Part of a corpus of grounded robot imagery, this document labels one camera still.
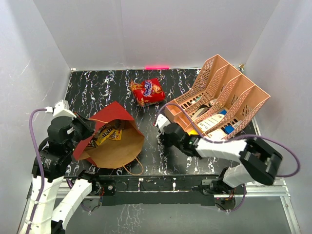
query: white wall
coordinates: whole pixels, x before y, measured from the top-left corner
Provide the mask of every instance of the white wall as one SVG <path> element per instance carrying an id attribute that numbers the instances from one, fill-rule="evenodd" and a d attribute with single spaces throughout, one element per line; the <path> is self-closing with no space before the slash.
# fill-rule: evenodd
<path id="1" fill-rule="evenodd" d="M 70 69 L 32 0 L 0 1 L 0 15 L 0 232 L 16 233 L 35 159 L 29 115 L 64 97 Z M 37 141 L 50 119 L 34 121 Z"/>
<path id="2" fill-rule="evenodd" d="M 245 63 L 278 0 L 34 0 L 69 67 Z"/>
<path id="3" fill-rule="evenodd" d="M 311 233 L 312 2 L 280 1 L 246 63 L 246 74 L 271 94 L 257 115 L 263 135 L 291 147 L 300 174 L 287 179 L 303 233 Z M 284 154 L 281 173 L 295 169 Z"/>

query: black marble table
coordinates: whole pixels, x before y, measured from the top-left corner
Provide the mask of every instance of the black marble table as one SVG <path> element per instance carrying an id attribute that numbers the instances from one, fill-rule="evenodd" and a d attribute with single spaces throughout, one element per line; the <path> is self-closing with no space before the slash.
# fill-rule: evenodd
<path id="1" fill-rule="evenodd" d="M 236 162 L 215 157 L 198 159 L 187 157 L 175 147 L 164 148 L 157 140 L 157 128 L 153 126 L 156 113 L 162 105 L 187 92 L 194 83 L 199 69 L 172 70 L 121 70 L 121 71 L 82 71 L 73 72 L 70 77 L 66 100 L 70 109 L 85 117 L 94 115 L 110 103 L 117 101 L 136 120 L 140 131 L 145 135 L 145 143 L 139 160 L 144 166 L 144 175 L 184 175 L 219 174 L 227 166 Z M 149 78 L 159 78 L 166 94 L 162 103 L 140 107 L 129 89 L 131 80 L 141 83 Z M 250 123 L 239 134 L 255 134 Z M 141 172 L 137 162 L 127 165 L 133 174 Z M 77 176 L 83 169 L 98 172 L 100 175 L 126 175 L 123 168 L 97 168 L 86 160 L 73 162 L 68 166 L 66 175 Z"/>

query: red chip bag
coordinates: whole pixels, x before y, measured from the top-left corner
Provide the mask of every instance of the red chip bag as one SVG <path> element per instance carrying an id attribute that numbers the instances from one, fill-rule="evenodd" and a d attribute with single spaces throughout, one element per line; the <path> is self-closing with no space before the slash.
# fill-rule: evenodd
<path id="1" fill-rule="evenodd" d="M 131 81 L 130 89 L 136 101 L 142 107 L 155 104 L 165 99 L 165 93 L 162 91 L 157 78 L 145 80 L 141 84 Z"/>

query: blue item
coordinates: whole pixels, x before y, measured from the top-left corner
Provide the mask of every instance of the blue item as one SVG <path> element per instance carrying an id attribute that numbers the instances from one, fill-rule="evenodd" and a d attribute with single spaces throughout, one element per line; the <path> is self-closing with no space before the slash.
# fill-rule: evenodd
<path id="1" fill-rule="evenodd" d="M 224 129 L 224 131 L 227 133 L 227 134 L 230 134 L 232 131 L 234 131 L 235 130 L 235 128 L 233 127 L 233 126 L 231 126 L 231 125 L 229 125 L 229 126 L 226 126 L 225 127 L 225 129 Z"/>
<path id="2" fill-rule="evenodd" d="M 222 114 L 222 115 L 226 115 L 227 111 L 226 110 L 223 110 L 221 111 L 219 114 Z"/>

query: paper bag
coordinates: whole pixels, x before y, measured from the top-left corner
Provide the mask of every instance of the paper bag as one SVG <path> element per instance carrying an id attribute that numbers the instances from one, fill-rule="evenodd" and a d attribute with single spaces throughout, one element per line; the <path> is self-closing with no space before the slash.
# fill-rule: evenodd
<path id="1" fill-rule="evenodd" d="M 116 169 L 124 167 L 137 158 L 144 144 L 144 135 L 137 129 L 137 125 L 128 112 L 117 102 L 105 107 L 90 119 L 96 119 L 97 132 L 105 123 L 113 120 L 125 120 L 125 127 L 122 130 L 121 140 L 106 140 L 96 148 L 87 148 L 93 138 L 89 137 L 81 141 L 74 151 L 76 160 L 86 159 L 97 167 Z"/>

